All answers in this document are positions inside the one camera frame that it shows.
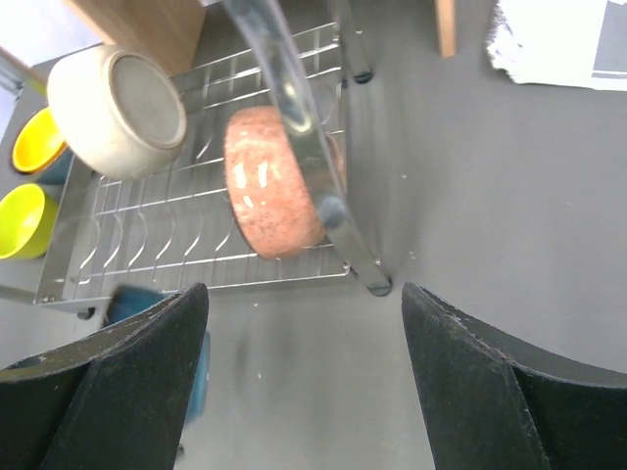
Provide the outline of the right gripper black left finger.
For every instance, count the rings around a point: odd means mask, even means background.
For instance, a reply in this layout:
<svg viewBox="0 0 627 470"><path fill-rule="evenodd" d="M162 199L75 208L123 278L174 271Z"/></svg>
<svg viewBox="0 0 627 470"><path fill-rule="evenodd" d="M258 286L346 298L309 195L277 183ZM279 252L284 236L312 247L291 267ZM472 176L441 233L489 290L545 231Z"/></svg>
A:
<svg viewBox="0 0 627 470"><path fill-rule="evenodd" d="M1 371L4 469L171 469L204 377L209 296L121 285L114 323Z"/></svg>

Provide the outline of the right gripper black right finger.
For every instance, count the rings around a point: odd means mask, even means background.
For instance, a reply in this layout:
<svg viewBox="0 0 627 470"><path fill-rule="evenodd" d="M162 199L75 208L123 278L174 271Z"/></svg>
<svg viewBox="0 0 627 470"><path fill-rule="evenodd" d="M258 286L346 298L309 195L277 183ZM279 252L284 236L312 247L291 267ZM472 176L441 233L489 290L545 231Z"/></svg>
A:
<svg viewBox="0 0 627 470"><path fill-rule="evenodd" d="M625 374L533 346L413 283L402 316L436 468L625 468Z"/></svg>

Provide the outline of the lime green bowl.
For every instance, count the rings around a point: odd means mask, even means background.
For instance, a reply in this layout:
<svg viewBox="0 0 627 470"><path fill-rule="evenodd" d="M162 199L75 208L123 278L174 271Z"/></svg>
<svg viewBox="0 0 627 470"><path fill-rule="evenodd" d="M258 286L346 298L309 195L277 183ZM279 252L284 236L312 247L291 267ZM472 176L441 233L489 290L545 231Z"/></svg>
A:
<svg viewBox="0 0 627 470"><path fill-rule="evenodd" d="M1 259L36 259L49 247L58 203L41 186L20 185L1 200Z"/></svg>

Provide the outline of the pink speckled bowl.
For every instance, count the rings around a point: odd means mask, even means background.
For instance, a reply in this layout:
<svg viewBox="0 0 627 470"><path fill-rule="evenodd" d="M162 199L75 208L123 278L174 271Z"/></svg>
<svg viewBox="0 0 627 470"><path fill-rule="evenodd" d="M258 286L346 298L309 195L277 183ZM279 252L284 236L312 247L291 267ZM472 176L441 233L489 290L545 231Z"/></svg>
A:
<svg viewBox="0 0 627 470"><path fill-rule="evenodd" d="M223 140L227 193L237 224L264 259L284 259L320 243L325 231L278 111L236 111Z"/></svg>

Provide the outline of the orange bowl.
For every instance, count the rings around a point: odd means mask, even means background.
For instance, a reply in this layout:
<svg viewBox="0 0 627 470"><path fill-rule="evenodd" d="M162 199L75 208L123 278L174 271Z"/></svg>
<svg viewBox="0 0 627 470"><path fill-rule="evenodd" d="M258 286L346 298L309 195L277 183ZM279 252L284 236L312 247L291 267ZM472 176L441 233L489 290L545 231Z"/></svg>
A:
<svg viewBox="0 0 627 470"><path fill-rule="evenodd" d="M68 148L49 107L36 112L19 132L11 163L21 173L35 173L53 164Z"/></svg>

